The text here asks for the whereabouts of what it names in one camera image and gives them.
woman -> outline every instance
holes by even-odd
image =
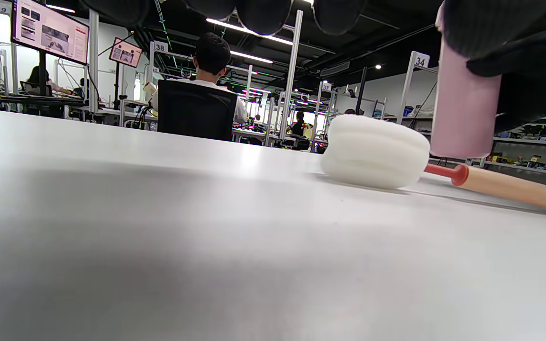
[[[47,72],[47,70],[45,71],[45,79],[47,80],[46,84],[52,87],[52,91],[58,91],[58,92],[66,93],[67,95],[73,95],[73,91],[63,89],[57,86],[56,84],[54,84],[54,82],[52,82],[52,80],[50,79],[50,74]],[[31,71],[31,76],[28,78],[27,83],[29,83],[27,87],[27,91],[29,93],[39,95],[40,93],[39,86],[37,87],[32,86],[32,84],[39,84],[39,66],[33,67],[33,71]]]

tv screen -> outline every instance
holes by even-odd
[[[115,38],[109,59],[134,68],[138,67],[140,54],[143,52],[142,48],[122,40],[118,37]]]
[[[14,0],[11,40],[83,65],[89,27],[32,0]]]

pink cup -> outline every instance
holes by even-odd
[[[442,38],[431,134],[431,153],[438,157],[483,158],[492,151],[501,76],[476,76],[466,61]]]

white sponge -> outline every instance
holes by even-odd
[[[393,189],[419,180],[429,141],[410,128],[355,115],[334,118],[321,169],[337,181]]]

ceiling duct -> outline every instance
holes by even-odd
[[[336,75],[337,73],[341,73],[342,71],[348,70],[350,66],[351,66],[351,62],[347,61],[345,63],[339,64],[336,66],[328,67],[327,69],[323,69],[321,71],[320,76],[322,78],[326,78],[332,75]]]

